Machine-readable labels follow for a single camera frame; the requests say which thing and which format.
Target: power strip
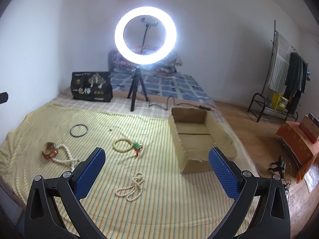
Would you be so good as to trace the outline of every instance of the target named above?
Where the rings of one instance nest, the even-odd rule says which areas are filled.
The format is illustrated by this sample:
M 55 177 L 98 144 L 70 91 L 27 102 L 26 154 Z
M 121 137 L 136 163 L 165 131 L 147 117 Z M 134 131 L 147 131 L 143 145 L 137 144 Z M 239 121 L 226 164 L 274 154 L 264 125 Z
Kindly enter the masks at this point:
M 202 110 L 206 110 L 206 111 L 211 111 L 212 110 L 211 108 L 203 106 L 203 105 L 200 105 L 199 108 L 202 109 Z

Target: yellow box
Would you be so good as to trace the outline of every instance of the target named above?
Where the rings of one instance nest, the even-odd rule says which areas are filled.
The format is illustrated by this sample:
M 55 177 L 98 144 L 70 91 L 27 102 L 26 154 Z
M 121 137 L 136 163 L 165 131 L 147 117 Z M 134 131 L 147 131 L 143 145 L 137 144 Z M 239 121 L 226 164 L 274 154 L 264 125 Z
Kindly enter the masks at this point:
M 272 95 L 272 109 L 278 112 L 284 112 L 286 106 L 288 104 L 288 100 L 281 96 L 279 93 L 274 93 Z

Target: black cable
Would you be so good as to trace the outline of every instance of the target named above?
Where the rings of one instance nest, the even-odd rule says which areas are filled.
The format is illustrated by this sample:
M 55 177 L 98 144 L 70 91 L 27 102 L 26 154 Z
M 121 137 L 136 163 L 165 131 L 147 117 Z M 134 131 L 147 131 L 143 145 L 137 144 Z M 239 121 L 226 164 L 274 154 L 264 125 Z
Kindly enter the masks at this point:
M 286 182 L 286 188 L 287 188 L 287 191 L 288 191 L 288 199 L 287 199 L 287 202 L 289 203 L 289 196 L 290 196 L 290 191 L 289 191 L 289 187 L 290 187 L 290 185 L 291 185 L 291 180 L 289 180 L 289 179 L 285 179 L 285 178 L 283 178 L 283 180 Z
M 178 103 L 178 104 L 176 104 L 176 106 L 181 105 L 181 104 L 184 104 L 184 105 L 190 105 L 190 106 L 193 106 L 193 107 L 197 107 L 197 108 L 199 108 L 199 106 L 194 105 L 194 104 L 191 104 L 191 103 Z
M 164 108 L 164 107 L 161 106 L 161 105 L 155 104 L 155 103 L 154 103 L 154 104 L 151 104 L 151 100 L 150 100 L 149 98 L 148 98 L 148 107 L 157 106 L 157 107 L 160 107 L 160 108 L 164 109 L 165 111 L 168 111 L 168 100 L 169 100 L 170 97 L 173 98 L 174 106 L 176 106 L 176 104 L 175 104 L 175 97 L 174 97 L 173 95 L 170 95 L 170 96 L 167 97 L 166 108 Z
M 148 98 L 148 107 L 157 106 L 157 107 L 160 107 L 160 108 L 164 109 L 165 111 L 168 111 L 168 100 L 169 100 L 170 97 L 173 98 L 174 106 L 178 106 L 178 105 L 182 105 L 182 104 L 183 104 L 183 105 L 190 105 L 190 106 L 193 106 L 193 107 L 197 107 L 197 108 L 199 108 L 199 109 L 205 109 L 205 110 L 208 110 L 208 111 L 211 110 L 211 109 L 208 108 L 208 107 L 205 107 L 205 106 L 197 106 L 197 105 L 194 105 L 194 104 L 191 104 L 191 103 L 178 103 L 178 104 L 176 104 L 176 103 L 175 103 L 175 97 L 174 97 L 173 95 L 170 95 L 170 96 L 167 97 L 166 108 L 164 108 L 164 107 L 161 106 L 161 105 L 155 104 L 155 103 L 154 103 L 154 104 L 151 104 L 150 98 Z

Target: clothes rack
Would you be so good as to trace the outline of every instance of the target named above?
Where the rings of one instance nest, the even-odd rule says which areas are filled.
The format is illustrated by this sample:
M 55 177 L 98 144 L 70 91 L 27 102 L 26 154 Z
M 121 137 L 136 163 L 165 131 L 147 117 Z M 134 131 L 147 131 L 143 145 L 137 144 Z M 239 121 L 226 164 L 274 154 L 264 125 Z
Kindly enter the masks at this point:
M 285 109 L 284 112 L 278 112 L 278 111 L 275 111 L 272 108 L 266 106 L 266 98 L 264 96 L 264 92 L 265 92 L 266 84 L 267 84 L 267 81 L 269 78 L 270 70 L 272 67 L 272 58 L 274 55 L 274 45 L 275 45 L 276 32 L 277 32 L 276 31 L 276 20 L 274 20 L 274 37 L 272 39 L 272 55 L 270 57 L 270 62 L 269 62 L 269 67 L 268 67 L 265 83 L 264 83 L 264 86 L 263 86 L 261 93 L 257 92 L 253 95 L 251 102 L 250 102 L 250 105 L 249 105 L 249 108 L 247 110 L 247 112 L 251 112 L 257 118 L 256 122 L 259 122 L 259 120 L 267 120 L 267 121 L 271 121 L 271 122 L 275 122 L 275 123 L 282 123 L 283 121 L 286 121 L 287 118 L 292 118 L 295 121 L 297 121 L 297 119 L 298 119 L 297 112 L 295 112 L 295 114 L 290 114 L 290 113 L 288 113 L 287 109 Z M 261 107 L 260 112 L 251 109 L 251 107 L 253 106 L 254 103 L 256 103 L 257 105 L 259 105 Z

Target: blue patterned blanket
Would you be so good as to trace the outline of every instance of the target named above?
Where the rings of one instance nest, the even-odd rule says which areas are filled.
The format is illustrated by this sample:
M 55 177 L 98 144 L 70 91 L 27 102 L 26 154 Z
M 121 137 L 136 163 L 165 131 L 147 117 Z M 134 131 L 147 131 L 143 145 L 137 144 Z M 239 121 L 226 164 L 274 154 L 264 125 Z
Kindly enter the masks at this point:
M 133 74 L 127 72 L 111 72 L 111 84 L 114 91 L 129 91 L 133 80 Z M 178 99 L 203 102 L 215 105 L 195 79 L 186 74 L 177 73 L 174 76 L 158 76 L 154 73 L 142 71 L 142 78 L 147 94 L 168 97 L 170 95 Z M 139 84 L 138 92 L 143 94 Z

